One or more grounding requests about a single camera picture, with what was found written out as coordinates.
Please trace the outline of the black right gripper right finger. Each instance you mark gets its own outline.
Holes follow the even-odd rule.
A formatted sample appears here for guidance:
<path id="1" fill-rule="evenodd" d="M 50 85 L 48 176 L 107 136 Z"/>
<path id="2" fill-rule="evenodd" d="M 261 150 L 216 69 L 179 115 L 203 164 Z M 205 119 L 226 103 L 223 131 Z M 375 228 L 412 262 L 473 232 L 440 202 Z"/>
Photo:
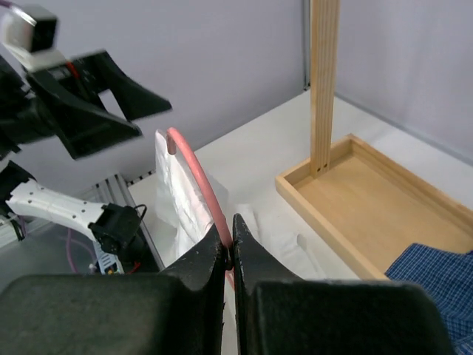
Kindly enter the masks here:
<path id="1" fill-rule="evenodd" d="M 241 354 L 453 354 L 433 301 L 417 285 L 308 281 L 233 218 Z"/>

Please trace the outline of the pink wire hanger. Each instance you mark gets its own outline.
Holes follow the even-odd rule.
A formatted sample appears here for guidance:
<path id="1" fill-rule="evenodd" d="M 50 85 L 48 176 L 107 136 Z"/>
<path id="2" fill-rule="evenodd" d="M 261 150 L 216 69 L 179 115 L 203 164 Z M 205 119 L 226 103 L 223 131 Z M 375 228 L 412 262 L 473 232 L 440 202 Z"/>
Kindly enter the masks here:
<path id="1" fill-rule="evenodd" d="M 200 188 L 203 198 L 207 204 L 214 224 L 217 228 L 221 242 L 227 251 L 227 266 L 226 266 L 226 278 L 230 283 L 232 289 L 235 289 L 234 285 L 234 262 L 232 259 L 233 239 L 226 223 L 225 215 L 222 212 L 218 199 L 214 193 L 213 188 L 194 154 L 194 151 L 189 146 L 187 140 L 183 135 L 174 127 L 171 127 L 166 132 L 167 150 L 170 155 L 175 155 L 179 149 L 188 164 L 188 167 Z"/>

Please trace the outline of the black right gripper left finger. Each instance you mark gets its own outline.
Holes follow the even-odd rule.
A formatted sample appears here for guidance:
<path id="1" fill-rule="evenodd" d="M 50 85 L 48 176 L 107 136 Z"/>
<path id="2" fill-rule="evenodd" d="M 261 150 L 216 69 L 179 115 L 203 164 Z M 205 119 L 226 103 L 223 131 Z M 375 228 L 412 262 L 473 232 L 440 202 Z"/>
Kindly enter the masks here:
<path id="1" fill-rule="evenodd" d="M 20 277 L 1 293 L 1 352 L 218 354 L 224 283 L 215 228 L 158 273 Z"/>

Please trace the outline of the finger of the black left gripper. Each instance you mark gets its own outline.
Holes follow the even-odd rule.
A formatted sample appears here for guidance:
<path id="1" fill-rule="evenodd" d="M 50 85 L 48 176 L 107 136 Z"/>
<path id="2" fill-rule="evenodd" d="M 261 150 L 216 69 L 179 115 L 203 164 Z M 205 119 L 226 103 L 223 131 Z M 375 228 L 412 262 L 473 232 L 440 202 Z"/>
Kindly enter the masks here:
<path id="1" fill-rule="evenodd" d="M 169 100 L 133 81 L 105 50 L 73 58 L 68 70 L 80 98 L 103 109 L 99 95 L 109 90 L 128 121 L 172 110 Z"/>
<path id="2" fill-rule="evenodd" d="M 98 97 L 70 72 L 60 79 L 52 72 L 33 72 L 27 81 L 44 106 L 47 126 L 75 160 L 142 135 L 136 125 L 97 105 Z"/>

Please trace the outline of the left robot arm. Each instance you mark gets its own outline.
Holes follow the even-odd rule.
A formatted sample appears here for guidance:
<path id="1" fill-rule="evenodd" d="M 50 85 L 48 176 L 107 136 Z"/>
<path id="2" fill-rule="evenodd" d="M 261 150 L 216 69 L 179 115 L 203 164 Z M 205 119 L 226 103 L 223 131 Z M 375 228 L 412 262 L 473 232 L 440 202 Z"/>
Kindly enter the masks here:
<path id="1" fill-rule="evenodd" d="M 171 103 L 127 76 L 105 51 L 19 75 L 1 63 L 1 158 L 57 137 L 74 159 L 141 136 L 137 119 Z M 1 171 L 1 214 L 37 217 L 77 231 L 122 263 L 146 253 L 139 235 L 146 208 L 92 203 L 43 187 L 9 162 Z"/>

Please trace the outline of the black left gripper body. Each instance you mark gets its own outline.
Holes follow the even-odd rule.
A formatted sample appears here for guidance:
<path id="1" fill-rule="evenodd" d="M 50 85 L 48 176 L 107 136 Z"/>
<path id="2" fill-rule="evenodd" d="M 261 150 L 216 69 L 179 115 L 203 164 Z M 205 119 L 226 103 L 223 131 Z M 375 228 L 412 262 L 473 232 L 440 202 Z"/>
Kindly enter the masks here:
<path id="1" fill-rule="evenodd" d="M 48 106 L 22 77 L 1 59 L 1 159 L 21 151 L 20 145 L 57 136 Z"/>

